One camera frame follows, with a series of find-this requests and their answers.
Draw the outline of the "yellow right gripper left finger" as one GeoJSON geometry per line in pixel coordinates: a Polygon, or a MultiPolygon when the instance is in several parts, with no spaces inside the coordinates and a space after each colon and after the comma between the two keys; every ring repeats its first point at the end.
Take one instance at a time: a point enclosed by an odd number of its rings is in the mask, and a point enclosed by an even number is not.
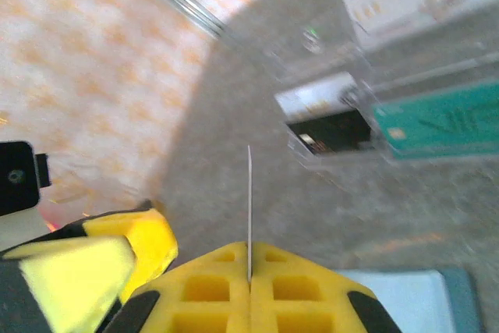
{"type": "Polygon", "coordinates": [[[248,332],[247,245],[230,243],[139,287],[106,332],[248,332]]]}

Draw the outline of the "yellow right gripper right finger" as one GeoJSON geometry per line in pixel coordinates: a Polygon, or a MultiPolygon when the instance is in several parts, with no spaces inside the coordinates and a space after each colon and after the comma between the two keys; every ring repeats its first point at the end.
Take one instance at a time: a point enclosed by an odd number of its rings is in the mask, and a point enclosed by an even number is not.
{"type": "Polygon", "coordinates": [[[358,282],[266,243],[252,245],[251,332],[400,332],[358,282]]]}

